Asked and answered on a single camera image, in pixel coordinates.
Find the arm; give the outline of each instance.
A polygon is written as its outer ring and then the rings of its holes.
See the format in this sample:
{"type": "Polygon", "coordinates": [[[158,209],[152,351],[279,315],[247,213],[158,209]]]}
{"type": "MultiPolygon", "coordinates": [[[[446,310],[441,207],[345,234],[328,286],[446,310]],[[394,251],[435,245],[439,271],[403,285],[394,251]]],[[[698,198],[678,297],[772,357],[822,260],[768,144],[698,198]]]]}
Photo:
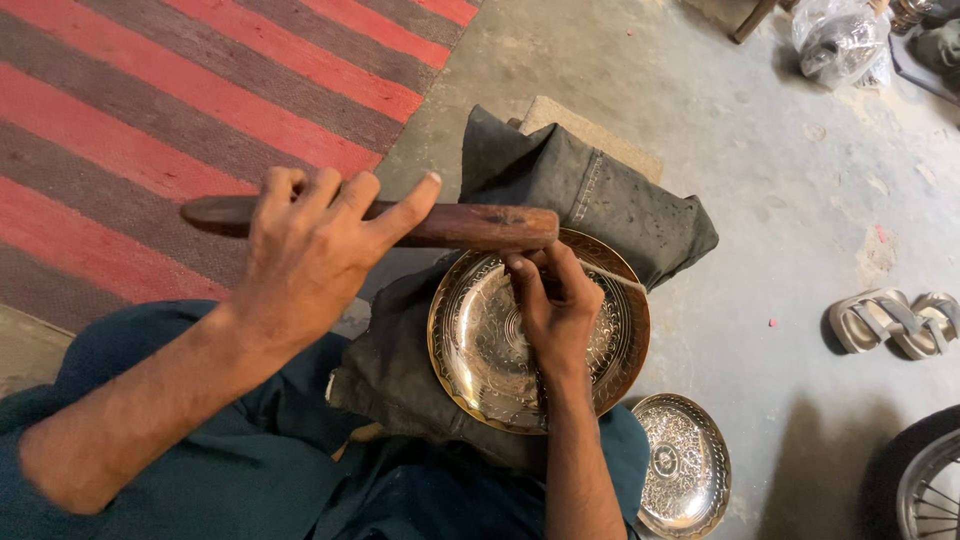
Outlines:
{"type": "Polygon", "coordinates": [[[379,190],[370,173],[305,179],[275,167],[231,298],[149,358],[26,430],[24,477],[48,500],[95,514],[193,428],[320,338],[367,272],[417,225],[440,193],[427,175],[411,194],[361,221],[379,190]],[[296,191],[300,196],[291,198],[296,191]]]}
{"type": "Polygon", "coordinates": [[[585,362],[603,290],[559,241],[530,258],[509,254],[505,261],[519,288],[523,331],[537,351],[548,399],[545,537],[625,538],[585,362]],[[561,299],[547,298],[538,266],[560,280],[561,299]]]}

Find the engraved brass plate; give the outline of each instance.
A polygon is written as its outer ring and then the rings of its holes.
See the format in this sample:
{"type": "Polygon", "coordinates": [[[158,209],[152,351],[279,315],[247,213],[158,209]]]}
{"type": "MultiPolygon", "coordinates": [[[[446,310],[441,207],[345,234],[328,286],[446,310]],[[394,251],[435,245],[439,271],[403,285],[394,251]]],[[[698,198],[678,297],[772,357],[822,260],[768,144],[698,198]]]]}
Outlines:
{"type": "Polygon", "coordinates": [[[646,398],[634,416],[650,439],[637,518],[664,538],[703,538],[720,523],[730,498],[723,435],[703,409],[677,394],[646,398]]]}
{"type": "MultiPolygon", "coordinates": [[[[567,229],[560,240],[578,258],[636,281],[630,266],[603,242],[567,229]]],[[[451,398],[471,416],[500,430],[546,433],[544,392],[523,337],[510,278],[497,253],[466,252],[437,289],[427,323],[434,371],[451,398]]],[[[592,272],[606,293],[585,362],[597,415],[633,384],[650,343],[646,297],[592,272]]]]}

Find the dirty floor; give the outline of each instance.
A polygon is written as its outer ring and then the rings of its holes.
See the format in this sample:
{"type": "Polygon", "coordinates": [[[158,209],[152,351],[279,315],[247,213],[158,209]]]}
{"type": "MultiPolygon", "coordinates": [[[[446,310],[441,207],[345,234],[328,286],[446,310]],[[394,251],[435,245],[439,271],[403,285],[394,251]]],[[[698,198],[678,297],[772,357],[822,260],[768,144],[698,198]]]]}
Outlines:
{"type": "MultiPolygon", "coordinates": [[[[437,170],[454,201],[470,108],[522,118],[540,94],[660,158],[721,239],[651,294],[630,397],[684,394],[723,431],[733,489],[711,538],[856,538],[867,460],[960,402],[960,352],[839,355],[824,315],[877,286],[960,294],[960,109],[898,77],[825,92],[796,72],[784,13],[736,46],[749,2],[691,2],[486,0],[376,172],[391,198],[437,170]]],[[[393,250],[361,296],[438,254],[393,250]]]]}

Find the sandal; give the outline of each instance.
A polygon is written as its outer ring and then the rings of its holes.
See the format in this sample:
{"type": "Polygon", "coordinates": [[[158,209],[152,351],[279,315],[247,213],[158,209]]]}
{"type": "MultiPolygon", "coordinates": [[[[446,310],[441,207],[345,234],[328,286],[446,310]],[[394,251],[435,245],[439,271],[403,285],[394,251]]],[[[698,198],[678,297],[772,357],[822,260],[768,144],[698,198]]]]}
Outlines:
{"type": "Polygon", "coordinates": [[[913,359],[922,360],[947,352],[949,342],[960,334],[960,305],[945,292],[924,294],[913,305],[923,327],[912,335],[894,331],[894,339],[913,359]]]}
{"type": "Polygon", "coordinates": [[[830,308],[830,325],[849,353],[865,353],[891,332],[914,335],[921,331],[921,321],[910,310],[910,303],[894,287],[874,289],[830,308]]]}

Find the striped mat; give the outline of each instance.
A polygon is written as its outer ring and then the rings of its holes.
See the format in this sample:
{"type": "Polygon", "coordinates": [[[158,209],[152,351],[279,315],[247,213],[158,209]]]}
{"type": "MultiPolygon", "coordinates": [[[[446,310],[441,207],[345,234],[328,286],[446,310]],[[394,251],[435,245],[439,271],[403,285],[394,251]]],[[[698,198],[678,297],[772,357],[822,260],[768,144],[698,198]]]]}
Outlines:
{"type": "Polygon", "coordinates": [[[373,169],[482,0],[0,0],[0,303],[77,331],[222,299],[179,203],[373,169]]]}

